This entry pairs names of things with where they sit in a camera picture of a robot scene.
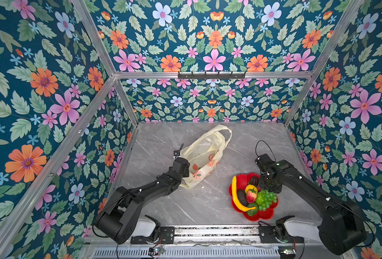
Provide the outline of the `dark purple round fruit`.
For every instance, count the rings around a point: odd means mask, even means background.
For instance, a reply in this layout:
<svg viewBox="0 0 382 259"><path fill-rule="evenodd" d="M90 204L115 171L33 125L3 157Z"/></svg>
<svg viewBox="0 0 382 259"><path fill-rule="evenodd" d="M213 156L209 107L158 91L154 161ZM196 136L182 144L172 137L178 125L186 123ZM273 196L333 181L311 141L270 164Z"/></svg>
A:
<svg viewBox="0 0 382 259"><path fill-rule="evenodd" d="M255 187L258 187L259 186L259 182L260 182L260 179L256 176L252 177L250 180L249 180L249 184L250 185L253 185Z"/></svg>

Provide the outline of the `yellow lemon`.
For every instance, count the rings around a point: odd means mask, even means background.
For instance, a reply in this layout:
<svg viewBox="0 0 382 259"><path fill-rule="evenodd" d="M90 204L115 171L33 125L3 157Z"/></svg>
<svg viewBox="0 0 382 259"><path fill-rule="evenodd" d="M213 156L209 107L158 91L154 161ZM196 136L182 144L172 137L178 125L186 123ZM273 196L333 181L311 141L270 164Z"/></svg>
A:
<svg viewBox="0 0 382 259"><path fill-rule="evenodd" d="M248 192L258 193L258 189L254 185L247 185L246 188L244 189L244 191L245 191L245 193L248 193Z"/></svg>

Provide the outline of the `red apple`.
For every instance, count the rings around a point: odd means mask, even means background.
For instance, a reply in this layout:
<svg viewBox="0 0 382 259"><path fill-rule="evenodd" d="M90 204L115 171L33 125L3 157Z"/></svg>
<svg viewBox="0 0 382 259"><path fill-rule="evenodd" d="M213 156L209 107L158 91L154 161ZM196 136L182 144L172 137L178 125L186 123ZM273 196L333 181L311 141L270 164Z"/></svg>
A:
<svg viewBox="0 0 382 259"><path fill-rule="evenodd" d="M254 190L248 190L246 193L247 203L248 204L255 203L256 199L257 199L257 192L255 192Z"/></svg>

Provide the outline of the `cream plastic bag orange print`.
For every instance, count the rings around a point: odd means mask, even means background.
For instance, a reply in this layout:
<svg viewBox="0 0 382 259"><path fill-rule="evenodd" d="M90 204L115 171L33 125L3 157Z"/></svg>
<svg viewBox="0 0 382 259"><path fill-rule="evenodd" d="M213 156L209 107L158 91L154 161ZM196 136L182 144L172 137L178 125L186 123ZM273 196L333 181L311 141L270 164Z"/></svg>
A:
<svg viewBox="0 0 382 259"><path fill-rule="evenodd" d="M180 156L190 164L189 176L182 179L180 186L190 190L209 176L216 169L232 136L231 129L218 125L180 151Z"/></svg>

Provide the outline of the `yellow banana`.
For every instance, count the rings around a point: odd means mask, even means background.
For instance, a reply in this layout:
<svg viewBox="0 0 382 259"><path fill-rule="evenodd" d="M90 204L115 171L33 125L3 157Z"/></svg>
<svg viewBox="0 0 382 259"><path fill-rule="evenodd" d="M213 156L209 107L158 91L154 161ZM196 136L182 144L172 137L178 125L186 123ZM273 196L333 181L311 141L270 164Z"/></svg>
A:
<svg viewBox="0 0 382 259"><path fill-rule="evenodd" d="M232 191L232 199L233 199L233 203L235 204L235 206L242 212L248 212L248 211L251 211L251 210L254 210L255 208L254 207L246 207L244 205L242 205L238 199L238 196L237 196L237 176L234 176L233 179L232 179L232 184L231 184L231 191Z"/></svg>

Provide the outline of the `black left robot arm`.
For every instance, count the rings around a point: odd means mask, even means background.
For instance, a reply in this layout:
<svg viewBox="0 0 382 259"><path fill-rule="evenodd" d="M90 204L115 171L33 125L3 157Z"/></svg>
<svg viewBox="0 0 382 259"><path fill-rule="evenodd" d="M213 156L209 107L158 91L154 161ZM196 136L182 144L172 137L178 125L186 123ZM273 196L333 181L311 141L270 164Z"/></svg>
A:
<svg viewBox="0 0 382 259"><path fill-rule="evenodd" d="M189 176L190 163L181 157L175 158L166 173L138 188L117 188L96 216L93 225L117 244L132 237L142 209L150 202L175 192L184 177Z"/></svg>

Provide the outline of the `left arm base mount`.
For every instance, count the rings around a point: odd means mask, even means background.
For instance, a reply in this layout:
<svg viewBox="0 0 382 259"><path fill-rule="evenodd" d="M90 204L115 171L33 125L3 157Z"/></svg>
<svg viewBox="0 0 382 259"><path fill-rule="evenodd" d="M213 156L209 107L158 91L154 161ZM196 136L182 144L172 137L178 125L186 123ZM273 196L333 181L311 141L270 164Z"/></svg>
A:
<svg viewBox="0 0 382 259"><path fill-rule="evenodd" d="M175 237L175 228L164 227L161 223L146 215L140 218L130 237L132 245L157 245L157 244L173 244Z"/></svg>

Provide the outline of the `dark brown avocado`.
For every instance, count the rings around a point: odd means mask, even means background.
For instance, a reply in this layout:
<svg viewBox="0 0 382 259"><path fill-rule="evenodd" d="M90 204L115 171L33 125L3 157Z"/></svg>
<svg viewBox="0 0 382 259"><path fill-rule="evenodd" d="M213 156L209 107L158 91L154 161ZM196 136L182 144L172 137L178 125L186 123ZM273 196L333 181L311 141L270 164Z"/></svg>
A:
<svg viewBox="0 0 382 259"><path fill-rule="evenodd" d="M244 190L237 190L237 198L241 205L248 206L249 203L246 200L246 192Z"/></svg>

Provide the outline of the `green grapes bunch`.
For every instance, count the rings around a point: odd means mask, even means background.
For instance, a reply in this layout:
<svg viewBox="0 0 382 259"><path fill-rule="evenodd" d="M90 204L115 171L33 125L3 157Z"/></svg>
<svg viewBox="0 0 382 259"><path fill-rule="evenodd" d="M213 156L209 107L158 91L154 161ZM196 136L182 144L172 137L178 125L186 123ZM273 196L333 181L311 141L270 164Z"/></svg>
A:
<svg viewBox="0 0 382 259"><path fill-rule="evenodd" d="M255 203L258 205L259 211L266 211L277 202L277 195L267 190L261 190L257 193Z"/></svg>

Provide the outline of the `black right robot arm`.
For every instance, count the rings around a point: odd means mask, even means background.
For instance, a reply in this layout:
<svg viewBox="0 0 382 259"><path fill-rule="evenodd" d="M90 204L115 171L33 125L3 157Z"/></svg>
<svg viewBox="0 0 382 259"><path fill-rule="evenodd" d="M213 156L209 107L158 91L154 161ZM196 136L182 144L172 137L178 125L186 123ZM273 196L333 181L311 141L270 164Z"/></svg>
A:
<svg viewBox="0 0 382 259"><path fill-rule="evenodd" d="M260 188L278 194L282 187L294 191L320 216L319 221L286 217L276 230L278 238L286 235L321 242L330 252L342 255L367 239L361 208L353 201L343 201L305 178L286 160L272 161L263 154L255 160L260 170Z"/></svg>

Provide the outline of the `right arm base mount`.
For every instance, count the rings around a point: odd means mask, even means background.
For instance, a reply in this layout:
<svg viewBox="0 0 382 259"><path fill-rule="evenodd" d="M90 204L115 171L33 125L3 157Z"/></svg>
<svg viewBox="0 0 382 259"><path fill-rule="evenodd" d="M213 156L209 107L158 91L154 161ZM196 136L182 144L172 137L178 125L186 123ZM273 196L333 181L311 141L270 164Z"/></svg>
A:
<svg viewBox="0 0 382 259"><path fill-rule="evenodd" d="M303 237L291 236L284 224L294 219L294 215L288 215L278 219L274 225L265 221L258 221L259 236L262 243L304 243Z"/></svg>

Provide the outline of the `red flower-shaped plate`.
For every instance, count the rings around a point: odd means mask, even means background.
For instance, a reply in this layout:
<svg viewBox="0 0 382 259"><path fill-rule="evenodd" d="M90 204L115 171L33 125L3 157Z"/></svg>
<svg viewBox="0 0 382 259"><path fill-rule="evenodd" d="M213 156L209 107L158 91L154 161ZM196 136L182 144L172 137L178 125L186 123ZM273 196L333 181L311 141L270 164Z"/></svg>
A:
<svg viewBox="0 0 382 259"><path fill-rule="evenodd" d="M260 178L260 175L258 175L256 173L236 175L236 188L237 188L237 190L242 190L243 187L247 187L249 180L252 177ZM255 221L259 221L259 220L270 220L270 219L272 219L272 217L274 216L274 210L279 204L279 199L276 198L276 202L273 202L267 210L265 210L265 211L260 210L256 214L254 214L253 216L247 215L246 212L239 210L239 208L234 204L233 199L231 201L231 204L232 204L234 210L237 211L238 213L242 213L243 216L247 220L255 222Z"/></svg>

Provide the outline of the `green avocado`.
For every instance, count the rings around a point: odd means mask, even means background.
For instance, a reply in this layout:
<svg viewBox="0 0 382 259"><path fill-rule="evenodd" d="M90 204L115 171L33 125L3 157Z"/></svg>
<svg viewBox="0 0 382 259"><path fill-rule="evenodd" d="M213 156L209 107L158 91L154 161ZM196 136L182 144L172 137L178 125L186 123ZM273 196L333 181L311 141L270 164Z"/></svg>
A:
<svg viewBox="0 0 382 259"><path fill-rule="evenodd" d="M248 204L247 207L250 208L250 210L246 211L246 214L249 217L255 216L257 214L258 210L259 210L259 206L255 202Z"/></svg>

